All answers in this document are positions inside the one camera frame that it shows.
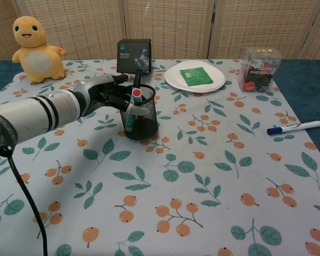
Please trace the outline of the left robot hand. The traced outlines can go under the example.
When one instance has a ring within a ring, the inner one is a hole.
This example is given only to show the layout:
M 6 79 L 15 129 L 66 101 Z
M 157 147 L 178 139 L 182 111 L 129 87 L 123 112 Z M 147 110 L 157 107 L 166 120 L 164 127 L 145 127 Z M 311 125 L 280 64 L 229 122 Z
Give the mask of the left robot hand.
M 113 107 L 137 116 L 148 115 L 150 110 L 147 107 L 130 102 L 132 87 L 122 85 L 134 78 L 135 76 L 130 74 L 105 74 L 80 81 L 73 89 L 80 105 L 80 117 L 85 117 L 101 107 Z

